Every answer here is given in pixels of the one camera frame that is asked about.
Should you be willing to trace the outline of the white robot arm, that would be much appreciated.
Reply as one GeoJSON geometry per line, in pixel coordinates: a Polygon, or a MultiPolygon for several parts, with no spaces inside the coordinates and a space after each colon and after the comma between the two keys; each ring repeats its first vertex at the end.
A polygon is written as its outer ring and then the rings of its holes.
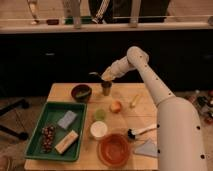
{"type": "Polygon", "coordinates": [[[104,81],[136,69],[157,107],[159,171],[208,171],[201,123],[191,102],[177,97],[148,65],[149,56],[132,46],[101,75],[104,81]]]}

